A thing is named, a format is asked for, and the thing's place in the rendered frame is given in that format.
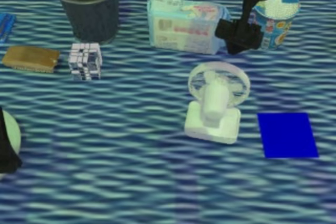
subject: white cylinder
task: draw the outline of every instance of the white cylinder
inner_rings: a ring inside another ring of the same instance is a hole
[[[203,116],[210,121],[220,121],[229,101],[229,89],[223,83],[213,81],[203,94]]]

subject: gray bucket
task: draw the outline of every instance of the gray bucket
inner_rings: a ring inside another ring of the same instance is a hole
[[[60,0],[81,42],[104,44],[112,41],[119,28],[119,0]]]

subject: tissue box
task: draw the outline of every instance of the tissue box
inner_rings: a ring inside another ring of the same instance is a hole
[[[150,44],[154,47],[216,54],[224,46],[215,37],[220,19],[230,20],[226,7],[187,0],[149,0]]]

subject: white base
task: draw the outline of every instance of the white base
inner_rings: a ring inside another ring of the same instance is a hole
[[[184,125],[187,136],[224,144],[233,144],[237,141],[240,124],[239,109],[227,109],[218,128],[204,126],[201,110],[202,106],[197,101],[189,103]]]
[[[11,114],[5,110],[3,110],[3,113],[9,141],[11,142],[14,152],[18,155],[21,146],[21,132],[19,125]],[[6,174],[4,173],[0,173],[0,179],[2,179],[5,175]]]

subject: white plastic object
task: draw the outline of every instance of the white plastic object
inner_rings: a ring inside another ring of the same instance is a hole
[[[9,141],[12,145],[14,152],[18,155],[21,147],[21,132],[20,127],[17,124],[15,118],[9,114],[7,111],[3,110],[7,135]],[[2,179],[6,174],[0,173],[0,179]]]
[[[203,140],[233,144],[237,141],[240,110],[248,98],[250,81],[241,69],[224,62],[203,63],[188,80],[196,101],[188,106],[185,134]]]

